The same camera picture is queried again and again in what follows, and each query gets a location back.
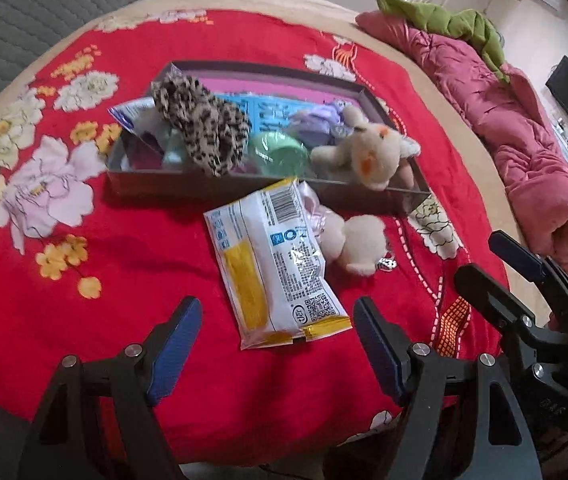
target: pink quilt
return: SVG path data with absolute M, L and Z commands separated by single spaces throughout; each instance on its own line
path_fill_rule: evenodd
M 464 41 L 378 10 L 356 21 L 427 73 L 490 151 L 529 248 L 568 272 L 568 163 L 524 73 L 505 63 L 510 85 L 502 84 Z

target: beige mattress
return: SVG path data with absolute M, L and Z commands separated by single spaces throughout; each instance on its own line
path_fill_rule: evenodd
M 169 9 L 233 9 L 259 12 L 281 18 L 286 22 L 299 23 L 300 25 L 343 36 L 402 65 L 409 73 L 416 91 L 440 122 L 448 138 L 460 153 L 468 173 L 480 190 L 486 213 L 493 229 L 501 229 L 516 240 L 522 240 L 506 199 L 502 181 L 482 143 L 469 127 L 464 124 L 456 111 L 446 102 L 426 74 L 413 61 L 356 27 L 356 12 L 323 0 L 141 0 L 117 10 L 112 15 L 145 16 L 149 13 L 162 12 Z M 94 22 L 88 23 L 65 40 L 60 41 L 22 72 L 0 94 L 0 113 L 8 103 L 14 100 L 22 86 L 27 84 L 40 68 L 59 52 L 63 51 L 69 43 L 85 30 L 94 27 L 94 24 L 101 19 L 99 18 L 94 20 Z M 506 266 L 506 270 L 509 277 L 510 290 L 536 314 L 538 324 L 547 322 L 549 309 L 535 286 L 526 282 L 510 267 Z

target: open box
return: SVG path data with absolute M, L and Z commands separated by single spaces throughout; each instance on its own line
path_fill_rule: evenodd
M 359 84 L 312 72 L 277 66 L 230 61 L 176 61 L 169 63 L 155 80 L 163 78 L 171 65 L 196 76 L 213 92 L 276 95 L 302 99 L 309 106 L 341 99 L 360 107 L 369 121 L 394 127 L 375 96 Z M 357 182 L 304 178 L 325 206 L 368 214 L 406 215 L 430 194 L 414 159 L 413 189 L 397 187 L 391 179 L 384 191 L 373 191 Z M 224 205 L 262 189 L 279 178 L 260 174 L 232 173 L 221 178 L 206 176 L 198 168 L 163 168 L 162 153 L 150 143 L 124 130 L 113 145 L 107 171 L 115 193 L 122 196 L 190 198 Z

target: white and yellow package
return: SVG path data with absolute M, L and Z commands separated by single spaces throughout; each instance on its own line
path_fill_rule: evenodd
M 315 340 L 350 328 L 324 280 L 296 180 L 204 214 L 242 337 L 241 348 Z

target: green blanket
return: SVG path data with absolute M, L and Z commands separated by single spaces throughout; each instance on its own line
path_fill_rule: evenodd
M 378 0 L 378 7 L 384 14 L 400 16 L 420 30 L 467 42 L 500 81 L 509 81 L 509 77 L 500 70 L 504 63 L 500 35 L 481 12 L 463 10 L 452 14 L 434 4 L 404 0 Z

